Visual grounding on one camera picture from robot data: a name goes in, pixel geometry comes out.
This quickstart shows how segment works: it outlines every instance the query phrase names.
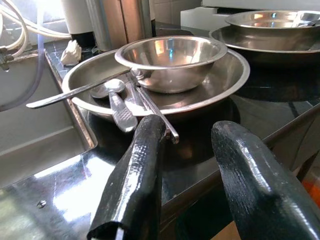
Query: stainless steel tray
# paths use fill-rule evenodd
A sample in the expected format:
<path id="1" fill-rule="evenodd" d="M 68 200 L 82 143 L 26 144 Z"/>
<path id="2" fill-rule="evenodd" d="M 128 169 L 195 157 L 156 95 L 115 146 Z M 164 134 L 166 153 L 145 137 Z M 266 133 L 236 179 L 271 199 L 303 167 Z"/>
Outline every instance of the stainless steel tray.
<path id="1" fill-rule="evenodd" d="M 94 80 L 98 81 L 122 70 L 124 67 L 116 62 L 114 55 L 115 51 L 106 52 L 77 65 L 63 79 L 62 90 L 68 92 L 71 89 Z M 181 120 L 197 114 L 199 111 L 205 111 L 205 107 L 211 106 L 236 92 L 245 84 L 249 74 L 250 67 L 246 59 L 229 49 L 223 58 L 215 62 L 203 83 L 198 87 L 176 94 L 161 94 L 152 91 L 148 93 L 161 112 L 171 121 Z M 144 109 L 126 76 L 123 76 L 123 80 L 126 81 L 126 90 L 122 98 L 133 115 L 143 117 L 151 114 L 150 111 Z M 94 100 L 90 96 L 90 91 L 72 98 L 72 102 L 95 115 L 112 121 L 112 110 L 109 107 L 109 102 Z"/>
<path id="2" fill-rule="evenodd" d="M 319 64 L 320 39 L 309 50 L 263 50 L 254 46 L 268 45 L 268 37 L 254 37 L 239 34 L 232 26 L 211 31 L 209 37 L 225 43 L 229 48 L 243 55 L 250 64 L 260 67 L 297 68 Z"/>

